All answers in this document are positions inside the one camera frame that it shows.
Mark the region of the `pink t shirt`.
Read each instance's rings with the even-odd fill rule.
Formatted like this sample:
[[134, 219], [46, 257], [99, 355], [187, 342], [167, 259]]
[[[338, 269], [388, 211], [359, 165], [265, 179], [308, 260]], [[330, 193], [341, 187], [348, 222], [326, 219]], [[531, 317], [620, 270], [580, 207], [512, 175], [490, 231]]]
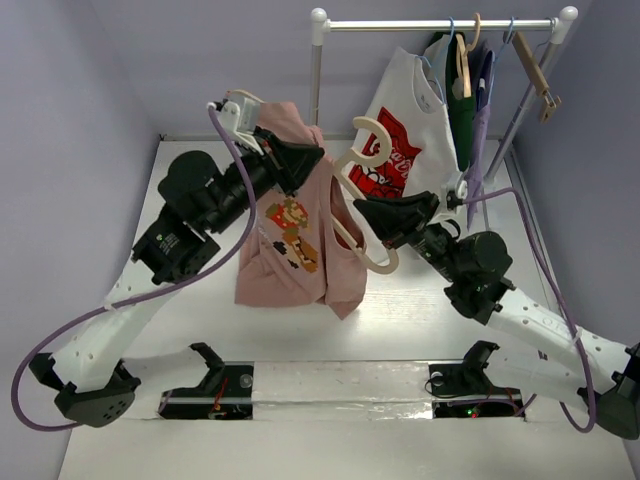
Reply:
[[241, 248], [235, 303], [286, 308], [313, 303], [345, 319], [362, 302], [367, 269], [334, 230], [338, 220], [360, 248], [333, 159], [325, 154], [294, 196], [271, 190], [257, 201], [255, 227]]

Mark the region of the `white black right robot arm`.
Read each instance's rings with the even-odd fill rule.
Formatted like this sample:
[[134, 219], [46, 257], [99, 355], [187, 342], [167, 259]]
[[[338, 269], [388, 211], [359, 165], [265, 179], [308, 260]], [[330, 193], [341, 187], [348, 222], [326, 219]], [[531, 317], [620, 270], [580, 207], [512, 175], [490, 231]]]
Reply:
[[408, 245], [449, 283], [444, 293], [463, 317], [511, 335], [538, 356], [523, 361], [497, 344], [478, 341], [460, 368], [462, 384], [482, 392], [514, 387], [587, 414], [623, 439], [639, 437], [639, 348], [608, 340], [558, 315], [506, 277], [513, 260], [502, 237], [482, 231], [465, 238], [432, 219], [439, 202], [429, 192], [401, 199], [354, 202], [386, 247]]

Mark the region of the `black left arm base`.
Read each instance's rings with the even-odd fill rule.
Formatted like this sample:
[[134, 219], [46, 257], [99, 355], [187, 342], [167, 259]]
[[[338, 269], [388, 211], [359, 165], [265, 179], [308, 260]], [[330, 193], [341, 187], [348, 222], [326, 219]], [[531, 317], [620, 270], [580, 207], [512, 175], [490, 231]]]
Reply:
[[251, 420], [253, 362], [225, 363], [206, 343], [193, 343], [207, 368], [200, 382], [163, 394], [158, 414], [165, 420]]

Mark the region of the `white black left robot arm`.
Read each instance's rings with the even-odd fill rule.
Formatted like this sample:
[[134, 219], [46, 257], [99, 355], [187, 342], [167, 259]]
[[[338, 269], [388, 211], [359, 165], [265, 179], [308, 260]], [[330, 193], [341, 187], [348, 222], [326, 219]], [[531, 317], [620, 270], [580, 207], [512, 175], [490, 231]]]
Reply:
[[155, 314], [178, 291], [223, 265], [214, 235], [243, 215], [254, 218], [267, 193], [296, 193], [325, 154], [313, 140], [286, 141], [258, 127], [249, 142], [229, 143], [232, 163], [190, 150], [177, 156], [158, 184], [158, 217], [134, 244], [104, 305], [77, 318], [76, 335], [54, 353], [36, 351], [29, 370], [56, 391], [68, 427], [100, 428], [121, 417], [142, 384], [123, 358]]

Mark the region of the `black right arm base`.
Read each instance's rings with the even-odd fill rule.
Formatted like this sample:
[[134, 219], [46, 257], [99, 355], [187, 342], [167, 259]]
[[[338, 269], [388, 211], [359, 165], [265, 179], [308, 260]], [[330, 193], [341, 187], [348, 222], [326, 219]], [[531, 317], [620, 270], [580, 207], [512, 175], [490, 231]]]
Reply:
[[524, 417], [520, 391], [495, 386], [486, 376], [488, 360], [498, 349], [493, 342], [478, 341], [461, 360], [429, 367], [424, 390], [432, 399], [434, 419]]

